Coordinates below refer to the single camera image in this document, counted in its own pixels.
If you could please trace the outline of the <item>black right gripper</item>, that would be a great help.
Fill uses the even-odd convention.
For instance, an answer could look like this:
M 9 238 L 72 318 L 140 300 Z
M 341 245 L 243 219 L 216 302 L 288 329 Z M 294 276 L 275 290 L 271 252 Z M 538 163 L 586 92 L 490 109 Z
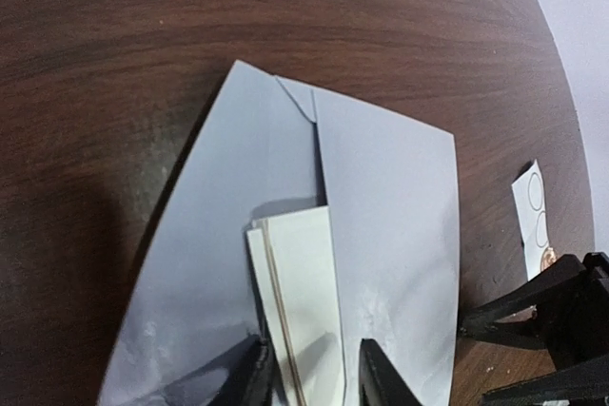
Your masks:
M 594 402 L 608 396 L 608 256 L 568 254 L 523 286 L 459 316 L 459 336 L 546 349 L 556 373 L 485 393 L 481 405 Z

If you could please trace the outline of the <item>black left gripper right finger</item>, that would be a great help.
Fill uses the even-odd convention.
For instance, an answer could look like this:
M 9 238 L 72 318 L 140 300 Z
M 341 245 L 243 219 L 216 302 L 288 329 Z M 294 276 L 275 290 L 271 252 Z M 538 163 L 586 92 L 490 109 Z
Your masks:
M 362 406 L 422 406 L 372 338 L 360 344 L 359 395 Z

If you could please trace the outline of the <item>beige ornate letter sheet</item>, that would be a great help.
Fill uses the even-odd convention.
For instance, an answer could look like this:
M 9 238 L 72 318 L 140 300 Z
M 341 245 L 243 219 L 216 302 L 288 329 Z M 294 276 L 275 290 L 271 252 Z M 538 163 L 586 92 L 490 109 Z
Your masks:
M 259 219 L 246 238 L 286 404 L 343 404 L 344 344 L 327 207 Z

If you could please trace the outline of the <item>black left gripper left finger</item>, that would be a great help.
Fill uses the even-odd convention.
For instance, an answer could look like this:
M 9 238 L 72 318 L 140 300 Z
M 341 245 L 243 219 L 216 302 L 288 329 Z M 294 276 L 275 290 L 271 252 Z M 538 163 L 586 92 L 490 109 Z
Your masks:
M 239 406 L 270 405 L 275 371 L 272 344 L 256 337 L 235 371 L 236 404 Z

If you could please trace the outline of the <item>grey envelope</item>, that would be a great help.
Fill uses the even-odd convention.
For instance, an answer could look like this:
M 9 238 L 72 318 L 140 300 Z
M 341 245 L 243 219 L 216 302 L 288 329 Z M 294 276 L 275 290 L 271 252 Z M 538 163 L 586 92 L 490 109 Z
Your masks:
M 455 141 L 396 112 L 234 63 L 171 188 L 98 403 L 204 403 L 263 328 L 258 219 L 326 206 L 346 403 L 375 339 L 419 402 L 449 401 L 460 212 Z

